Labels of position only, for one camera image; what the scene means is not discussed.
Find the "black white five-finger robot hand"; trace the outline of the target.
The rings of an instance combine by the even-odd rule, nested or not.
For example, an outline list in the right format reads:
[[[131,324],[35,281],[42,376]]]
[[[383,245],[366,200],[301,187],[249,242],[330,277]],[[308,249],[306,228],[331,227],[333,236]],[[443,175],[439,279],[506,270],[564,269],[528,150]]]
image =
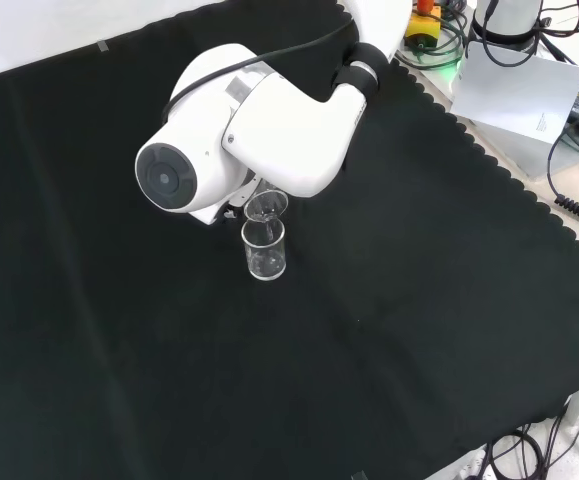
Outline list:
[[[223,218],[231,220],[241,217],[247,202],[268,187],[269,183],[265,179],[260,176],[253,177],[228,198],[222,209]]]

